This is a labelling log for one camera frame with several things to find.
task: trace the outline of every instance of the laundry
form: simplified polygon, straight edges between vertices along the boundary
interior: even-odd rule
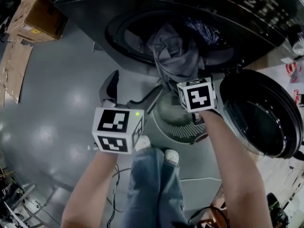
[[[150,37],[147,46],[167,89],[172,90],[170,80],[181,83],[198,77],[198,69],[205,67],[200,46],[215,45],[219,41],[217,33],[198,19],[183,17],[165,23]]]
[[[188,26],[197,36],[202,39],[208,46],[212,46],[219,41],[218,31],[199,19],[192,19],[183,17],[184,23]]]
[[[147,42],[167,89],[171,88],[170,80],[180,83],[197,79],[198,69],[204,68],[203,58],[193,38],[186,33],[182,37],[171,23],[165,23]]]

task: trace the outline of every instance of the red object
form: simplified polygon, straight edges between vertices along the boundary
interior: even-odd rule
[[[302,68],[300,66],[298,66],[295,62],[293,62],[291,64],[286,64],[287,75],[291,76],[296,71],[297,68],[299,71],[302,70]]]
[[[300,103],[300,94],[299,94],[299,90],[298,89],[294,90],[294,103],[296,105],[299,105],[299,103]]]

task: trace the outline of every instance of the person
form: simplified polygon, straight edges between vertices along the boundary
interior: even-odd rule
[[[220,115],[212,111],[202,111],[200,115],[205,120],[222,178],[229,226],[271,228],[263,180],[246,149]],[[178,154],[174,150],[163,153],[150,147],[147,137],[143,139],[136,146],[122,227],[187,227]],[[116,154],[96,154],[67,202],[62,228],[100,227],[116,161]]]

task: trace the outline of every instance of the gray cloth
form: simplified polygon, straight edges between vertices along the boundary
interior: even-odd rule
[[[197,79],[198,69],[204,69],[203,58],[194,40],[182,38],[167,22],[147,42],[152,50],[157,70],[165,88],[170,89],[169,80],[182,83]]]

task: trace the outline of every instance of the washing machine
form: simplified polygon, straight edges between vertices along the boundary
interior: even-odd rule
[[[220,96],[240,138],[266,155],[302,159],[303,122],[292,98],[242,68],[282,44],[295,58],[288,33],[304,24],[304,0],[51,1],[121,67],[150,76],[158,72],[146,42],[166,21],[190,17],[216,28],[220,40],[204,54],[205,70],[226,74]]]

